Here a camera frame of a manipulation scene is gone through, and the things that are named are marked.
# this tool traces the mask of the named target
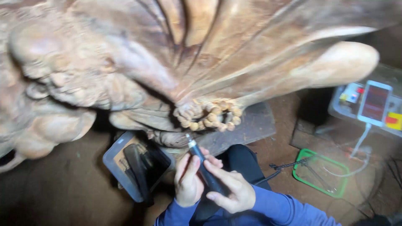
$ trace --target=floor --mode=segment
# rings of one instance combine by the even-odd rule
[[[257,153],[258,163],[266,176],[274,172],[269,164],[294,162],[299,151],[289,145],[296,124],[299,96],[292,93],[268,102],[274,113],[277,133],[249,144]],[[145,209],[141,204],[134,204],[126,193],[112,187],[110,173],[102,163],[109,140],[108,132],[91,130],[80,140],[57,146],[46,158],[26,161],[15,170],[1,174],[0,225],[151,225],[170,197],[158,193],[155,198],[158,205]],[[352,205],[372,214],[365,202],[368,196],[373,196],[370,202],[376,213],[391,214],[400,210],[401,190],[390,172],[383,169],[370,165],[359,174],[358,179],[363,181],[360,189],[356,188],[356,178],[349,178],[344,198],[350,203],[333,199],[298,182],[290,168],[284,169],[269,183],[273,191],[290,194],[334,216],[343,225],[351,225],[363,218]],[[376,193],[370,194],[372,188],[376,188],[373,175],[377,171],[383,175],[383,180]]]

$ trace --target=green tray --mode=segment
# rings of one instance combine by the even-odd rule
[[[299,155],[297,156],[297,160],[296,161],[300,161],[303,158],[307,158],[310,156],[314,156],[317,155],[317,153],[309,150],[309,149],[302,149],[299,152]],[[314,163],[315,161],[323,161],[325,162],[327,165],[330,165],[334,168],[338,168],[340,169],[340,171],[342,171],[342,174],[348,174],[349,173],[349,168],[347,166],[345,166],[344,164],[341,164],[337,161],[334,161],[330,158],[327,158],[325,156],[317,156],[317,157],[313,157],[312,159],[309,160],[309,162]],[[348,183],[348,179],[347,177],[339,177],[339,182],[336,185],[336,191],[334,191],[334,193],[332,192],[328,192],[325,189],[321,188],[321,187],[317,187],[316,185],[310,183],[309,181],[306,181],[300,177],[298,177],[298,175],[296,174],[296,169],[298,167],[298,165],[295,165],[293,168],[293,176],[295,177],[296,180],[305,183],[329,196],[332,196],[334,198],[342,198],[343,193],[345,192],[345,188],[346,188],[346,184]]]

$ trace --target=red digital display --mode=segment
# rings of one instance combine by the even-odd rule
[[[389,90],[376,86],[369,86],[366,91],[367,97],[361,115],[370,119],[382,121]]]

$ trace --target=hand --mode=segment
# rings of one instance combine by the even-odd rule
[[[222,168],[221,160],[216,159],[209,154],[209,151],[200,147],[201,153],[210,164],[215,168]],[[174,187],[176,190],[176,201],[181,207],[189,207],[200,200],[204,192],[204,183],[201,176],[197,173],[200,167],[200,159],[190,153],[186,153],[176,166],[176,175],[174,177]]]
[[[220,179],[230,190],[228,197],[218,192],[208,192],[207,198],[214,201],[218,206],[226,209],[229,213],[234,214],[244,210],[249,210],[255,204],[254,188],[244,179],[244,177],[236,172],[227,172],[220,169],[209,161],[204,161],[205,168],[215,177]]]

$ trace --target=carved figure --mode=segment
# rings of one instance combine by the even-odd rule
[[[243,109],[367,76],[349,37],[397,24],[399,0],[17,0],[0,4],[0,156],[47,155],[94,108],[174,148],[234,130]]]

